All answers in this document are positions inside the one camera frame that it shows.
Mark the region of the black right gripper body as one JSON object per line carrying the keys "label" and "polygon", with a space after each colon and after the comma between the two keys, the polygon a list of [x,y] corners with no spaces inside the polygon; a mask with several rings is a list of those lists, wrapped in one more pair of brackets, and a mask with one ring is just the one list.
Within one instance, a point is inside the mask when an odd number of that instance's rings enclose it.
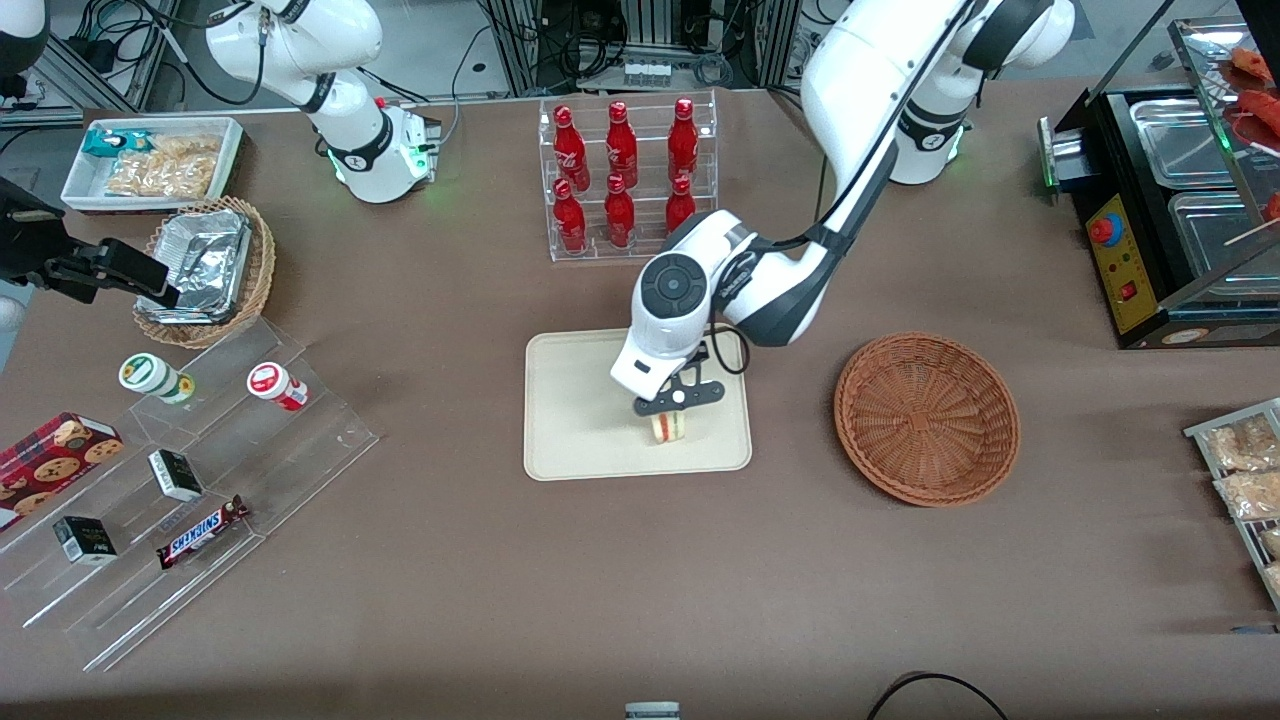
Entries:
{"label": "black right gripper body", "polygon": [[1,278],[26,284],[26,275],[64,249],[64,211],[1,178]]}

